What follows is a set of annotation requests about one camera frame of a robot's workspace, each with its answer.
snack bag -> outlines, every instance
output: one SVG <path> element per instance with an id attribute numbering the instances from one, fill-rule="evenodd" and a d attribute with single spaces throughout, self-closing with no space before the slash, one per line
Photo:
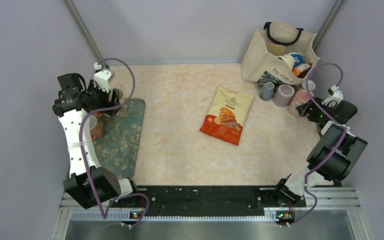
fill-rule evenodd
<path id="1" fill-rule="evenodd" d="M 252 95 L 218 87 L 200 131 L 239 145 L 253 99 Z"/>

blue package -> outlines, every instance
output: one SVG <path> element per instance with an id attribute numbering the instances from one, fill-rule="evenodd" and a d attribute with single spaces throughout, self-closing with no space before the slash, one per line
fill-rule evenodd
<path id="1" fill-rule="evenodd" d="M 295 64 L 293 65 L 294 68 L 298 67 L 301 64 L 306 63 L 304 62 L 303 56 L 298 52 L 292 52 L 292 53 L 289 53 L 289 55 L 291 55 L 295 59 Z"/>

black tote bag handle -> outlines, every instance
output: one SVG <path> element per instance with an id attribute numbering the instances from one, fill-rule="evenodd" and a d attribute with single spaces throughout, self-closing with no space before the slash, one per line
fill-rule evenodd
<path id="1" fill-rule="evenodd" d="M 300 38 L 302 31 L 304 31 L 303 28 L 297 28 L 296 30 L 298 30 L 298 35 L 296 35 L 295 40 L 293 40 L 291 42 L 281 42 L 281 41 L 278 41 L 278 40 L 274 39 L 270 35 L 270 24 L 272 24 L 271 21 L 268 21 L 268 22 L 266 22 L 264 24 L 264 29 L 267 29 L 267 37 L 268 37 L 268 39 L 270 39 L 270 41 L 272 41 L 273 43 L 279 44 L 279 45 L 282 45 L 282 46 L 291 46 L 292 44 L 296 43 L 298 41 L 298 39 Z"/>

white backdrop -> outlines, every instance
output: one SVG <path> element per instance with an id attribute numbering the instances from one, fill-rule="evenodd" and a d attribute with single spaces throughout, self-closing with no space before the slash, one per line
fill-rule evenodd
<path id="1" fill-rule="evenodd" d="M 253 32 L 317 33 L 335 0 L 73 0 L 104 57 L 130 64 L 242 62 Z"/>

table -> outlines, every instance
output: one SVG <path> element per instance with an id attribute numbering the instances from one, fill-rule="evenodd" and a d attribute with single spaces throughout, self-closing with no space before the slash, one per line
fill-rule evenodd
<path id="1" fill-rule="evenodd" d="M 130 94 L 124 66 L 112 66 L 113 88 Z M 307 165 L 319 141 L 316 124 L 258 97 L 239 63 L 133 65 L 134 98 L 145 100 L 137 185 L 274 185 Z M 239 146 L 199 131 L 217 86 L 254 100 Z"/>

